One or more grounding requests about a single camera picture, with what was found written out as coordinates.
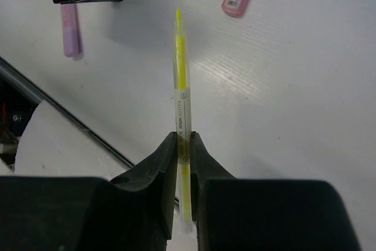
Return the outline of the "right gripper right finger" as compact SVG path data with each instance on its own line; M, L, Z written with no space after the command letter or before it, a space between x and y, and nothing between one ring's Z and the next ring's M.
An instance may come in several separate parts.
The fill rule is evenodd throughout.
M190 142L199 250L360 250L335 187L323 180L239 179Z

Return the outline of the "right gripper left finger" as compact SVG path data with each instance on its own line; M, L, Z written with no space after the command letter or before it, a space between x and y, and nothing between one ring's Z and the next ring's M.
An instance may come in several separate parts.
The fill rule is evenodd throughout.
M177 135L112 180L1 177L2 250L165 250L172 237Z

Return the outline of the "yellow highlighter pen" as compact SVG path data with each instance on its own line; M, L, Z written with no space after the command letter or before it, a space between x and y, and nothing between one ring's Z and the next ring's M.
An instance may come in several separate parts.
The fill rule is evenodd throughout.
M190 184L190 139L192 114L190 97L190 74L187 58L186 34L180 9L176 9L174 25L174 110L177 133L177 189L182 232L193 231L191 184Z

